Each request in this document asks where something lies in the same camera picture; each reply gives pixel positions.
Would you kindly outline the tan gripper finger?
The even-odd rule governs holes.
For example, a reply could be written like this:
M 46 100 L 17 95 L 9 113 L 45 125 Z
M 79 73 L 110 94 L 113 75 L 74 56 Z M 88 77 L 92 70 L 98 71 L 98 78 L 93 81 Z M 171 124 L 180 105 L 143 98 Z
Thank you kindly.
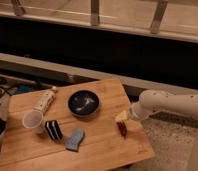
M 119 123 L 119 122 L 124 122 L 126 120 L 129 119 L 129 112 L 124 110 L 120 113 L 118 113 L 116 116 L 115 116 L 115 122 L 116 123 Z

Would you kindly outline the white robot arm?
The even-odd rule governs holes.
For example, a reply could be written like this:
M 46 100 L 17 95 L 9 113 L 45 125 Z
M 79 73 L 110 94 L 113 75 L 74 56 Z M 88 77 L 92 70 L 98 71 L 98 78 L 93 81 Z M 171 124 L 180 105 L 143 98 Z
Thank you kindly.
M 161 90 L 145 90 L 139 95 L 137 102 L 115 116 L 115 122 L 121 135 L 125 137 L 126 120 L 141 121 L 159 112 L 198 116 L 198 94 L 176 95 Z M 186 171 L 198 171 L 198 134 Z

